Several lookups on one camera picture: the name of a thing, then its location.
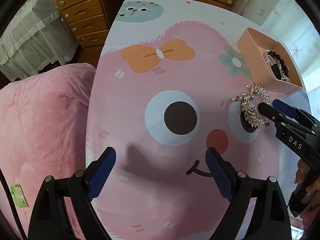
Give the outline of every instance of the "metal bolt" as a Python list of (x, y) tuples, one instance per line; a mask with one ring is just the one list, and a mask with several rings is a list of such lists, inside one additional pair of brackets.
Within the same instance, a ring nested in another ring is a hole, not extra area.
[(83, 176), (83, 174), (84, 174), (83, 171), (77, 171), (77, 172), (75, 173), (75, 176), (79, 178), (79, 177)]
[(44, 178), (44, 181), (45, 182), (49, 182), (49, 181), (51, 181), (52, 180), (52, 176), (46, 176), (45, 178)]
[(276, 182), (277, 181), (277, 179), (274, 176), (270, 176), (269, 179), (270, 179), (271, 182)]
[(245, 174), (243, 171), (238, 172), (238, 177), (245, 178), (246, 176), (247, 176), (247, 174)]

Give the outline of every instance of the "plush blanket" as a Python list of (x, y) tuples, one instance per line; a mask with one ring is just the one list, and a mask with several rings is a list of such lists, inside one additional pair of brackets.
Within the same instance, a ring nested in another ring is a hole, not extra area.
[[(0, 168), (9, 186), (22, 186), (28, 207), (17, 207), (28, 234), (32, 208), (47, 175), (61, 179), (85, 169), (89, 98), (96, 69), (71, 64), (0, 90)], [(71, 201), (67, 201), (71, 210)], [(17, 231), (0, 186), (0, 210)], [(74, 213), (71, 223), (81, 237)]]

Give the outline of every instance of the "white lace cloth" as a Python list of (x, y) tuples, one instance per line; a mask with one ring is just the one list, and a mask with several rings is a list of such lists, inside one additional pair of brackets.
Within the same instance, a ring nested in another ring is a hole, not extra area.
[(28, 0), (20, 8), (0, 38), (0, 71), (11, 82), (72, 59), (79, 43), (61, 17), (54, 0)]

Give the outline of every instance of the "green flower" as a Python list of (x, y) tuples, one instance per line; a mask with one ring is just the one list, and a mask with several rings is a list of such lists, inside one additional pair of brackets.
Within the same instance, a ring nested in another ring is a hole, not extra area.
[(229, 73), (231, 77), (236, 77), (239, 72), (245, 75), (247, 78), (251, 78), (247, 67), (245, 66), (244, 59), (241, 54), (236, 54), (235, 51), (229, 47), (224, 46), (224, 50), (227, 54), (219, 56), (219, 61), (229, 67)]

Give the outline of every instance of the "storage box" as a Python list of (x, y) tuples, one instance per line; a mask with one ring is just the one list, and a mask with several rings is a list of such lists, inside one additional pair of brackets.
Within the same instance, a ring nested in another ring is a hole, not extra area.
[[(302, 89), (297, 69), (281, 43), (253, 28), (246, 28), (237, 45), (254, 83), (260, 84), (267, 91), (288, 95)], [(278, 80), (272, 75), (262, 55), (266, 50), (275, 51), (281, 56), (285, 65), (289, 67), (288, 76), (291, 83)]]

